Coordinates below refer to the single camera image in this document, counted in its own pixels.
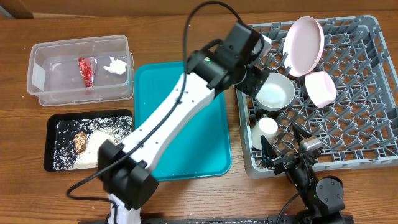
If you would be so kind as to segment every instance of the red food wrapper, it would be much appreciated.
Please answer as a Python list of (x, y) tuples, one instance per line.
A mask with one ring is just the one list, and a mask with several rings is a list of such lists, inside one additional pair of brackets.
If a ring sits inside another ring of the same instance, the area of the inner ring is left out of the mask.
[(93, 87), (95, 68), (97, 66), (97, 59), (94, 57), (79, 58), (80, 74), (85, 81), (86, 87)]

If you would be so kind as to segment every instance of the brown food piece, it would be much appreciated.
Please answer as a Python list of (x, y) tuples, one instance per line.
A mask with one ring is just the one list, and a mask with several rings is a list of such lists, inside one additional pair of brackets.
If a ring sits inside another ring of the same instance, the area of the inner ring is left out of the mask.
[(86, 150), (87, 145), (87, 134), (83, 131), (75, 134), (75, 150), (77, 154), (81, 154)]

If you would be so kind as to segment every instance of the white tissue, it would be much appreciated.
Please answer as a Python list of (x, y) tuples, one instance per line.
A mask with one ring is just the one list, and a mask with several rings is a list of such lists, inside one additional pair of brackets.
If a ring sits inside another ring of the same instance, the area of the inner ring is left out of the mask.
[(123, 62), (119, 59), (114, 60), (114, 58), (111, 57), (111, 64), (109, 66), (104, 66), (104, 69), (112, 74), (121, 75), (126, 72), (126, 65), (126, 62)]

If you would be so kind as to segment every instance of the white bowl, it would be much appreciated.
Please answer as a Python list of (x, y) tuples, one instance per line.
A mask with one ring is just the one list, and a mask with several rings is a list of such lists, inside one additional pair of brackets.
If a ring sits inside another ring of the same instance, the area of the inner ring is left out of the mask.
[(288, 106), (294, 96), (294, 86), (289, 78), (279, 73), (270, 73), (256, 95), (256, 100), (262, 109), (277, 111)]
[(314, 18), (297, 19), (286, 35), (283, 49), (283, 53), (288, 53), (284, 65), (290, 66), (289, 74), (300, 77), (311, 72), (321, 59), (324, 44), (323, 29)]
[(336, 99), (335, 83), (325, 71), (306, 75), (305, 87), (312, 103), (318, 108), (322, 108)]

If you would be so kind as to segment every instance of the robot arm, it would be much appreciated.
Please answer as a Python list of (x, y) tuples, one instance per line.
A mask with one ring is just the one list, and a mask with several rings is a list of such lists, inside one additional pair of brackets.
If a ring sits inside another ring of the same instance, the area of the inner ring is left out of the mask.
[[(141, 125), (139, 126), (133, 133), (125, 137), (121, 144), (124, 145), (122, 152), (127, 153), (132, 148), (134, 148), (138, 142), (151, 131), (156, 124), (165, 116), (165, 114), (171, 109), (173, 104), (175, 103), (176, 98), (180, 94), (183, 75), (180, 80), (177, 82), (174, 89), (171, 91), (170, 95), (163, 101), (163, 103), (151, 114), (151, 116)], [(172, 140), (176, 137), (176, 135), (181, 131), (181, 129), (193, 118), (201, 109), (209, 105), (214, 97), (215, 91), (214, 89), (210, 90), (207, 88), (207, 82), (204, 79), (200, 78), (197, 74), (191, 73), (187, 75), (186, 85), (185, 85), (185, 94), (182, 96), (180, 100), (180, 104), (167, 121), (145, 142), (143, 147), (140, 147), (136, 152), (134, 152), (130, 158), (133, 161), (140, 162), (142, 161), (142, 167), (145, 170), (139, 169), (134, 173), (136, 176), (142, 177), (142, 174), (148, 178), (148, 180), (152, 180), (150, 182), (151, 186), (145, 185), (144, 182), (137, 182), (137, 185), (141, 185), (141, 187), (148, 187), (150, 189), (154, 189), (157, 186), (157, 182), (153, 181), (150, 174), (158, 164), (162, 154), (166, 150), (167, 146), (172, 142)], [(113, 148), (112, 145), (105, 144), (101, 147), (101, 152), (108, 151), (109, 148)], [(118, 185), (123, 181), (134, 181), (134, 177), (123, 179), (119, 177), (120, 175), (115, 175), (113, 177), (113, 181), (118, 183)], [(128, 184), (128, 186), (134, 188), (133, 183)], [(133, 194), (141, 194), (147, 195), (149, 191), (145, 191), (141, 187), (135, 186), (138, 192), (132, 192)], [(115, 188), (110, 190), (111, 193), (109, 195), (109, 199), (116, 202), (118, 206), (118, 214), (116, 216), (118, 224), (130, 224), (130, 223), (141, 223), (140, 218), (140, 207), (141, 203), (144, 200), (139, 199), (138, 197), (131, 197), (129, 192), (132, 191), (130, 187), (126, 187), (124, 189)], [(108, 223), (113, 223), (114, 217), (114, 209), (111, 209), (111, 216), (108, 219)]]
[[(312, 169), (316, 159), (321, 155), (323, 144), (316, 136), (304, 131), (293, 124), (291, 126), (299, 149), (289, 155), (278, 156), (264, 136), (261, 136), (262, 151), (265, 156), (264, 166), (274, 168), (275, 175), (282, 172), (290, 183), (294, 184), (298, 195), (301, 196), (306, 210), (299, 212), (295, 217), (296, 223), (312, 224), (349, 224), (341, 211), (343, 202), (343, 183), (333, 176), (318, 180)], [(279, 224), (283, 211), (278, 216)]]
[[(255, 52), (258, 43), (262, 47)], [(216, 45), (218, 47), (214, 52), (209, 51)], [(113, 223), (114, 217), (118, 224), (141, 222), (140, 209), (158, 186), (151, 172), (167, 146), (191, 118), (232, 85), (255, 96), (269, 74), (255, 67), (253, 61), (258, 55), (266, 54), (270, 48), (269, 38), (238, 21), (224, 41), (217, 39), (191, 54), (187, 63), (185, 89), (179, 105), (128, 159), (100, 177), (105, 191), (109, 193), (109, 199), (117, 205), (118, 213), (115, 215), (115, 209), (111, 209), (108, 223)], [(153, 114), (117, 146), (109, 141), (101, 145), (98, 152), (98, 170), (103, 170), (125, 156), (159, 124), (180, 95), (183, 79), (184, 74)]]

